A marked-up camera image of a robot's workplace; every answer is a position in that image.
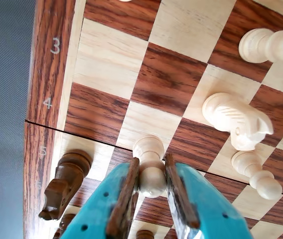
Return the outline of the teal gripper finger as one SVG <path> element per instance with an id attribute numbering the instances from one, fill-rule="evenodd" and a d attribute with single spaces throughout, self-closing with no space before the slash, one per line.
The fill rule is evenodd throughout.
<path id="1" fill-rule="evenodd" d="M 63 239 L 127 239 L 139 197 L 140 161 L 116 166 L 61 236 Z"/>
<path id="2" fill-rule="evenodd" d="M 165 155 L 167 200 L 179 239 L 251 239 L 244 217 L 202 174 Z"/>

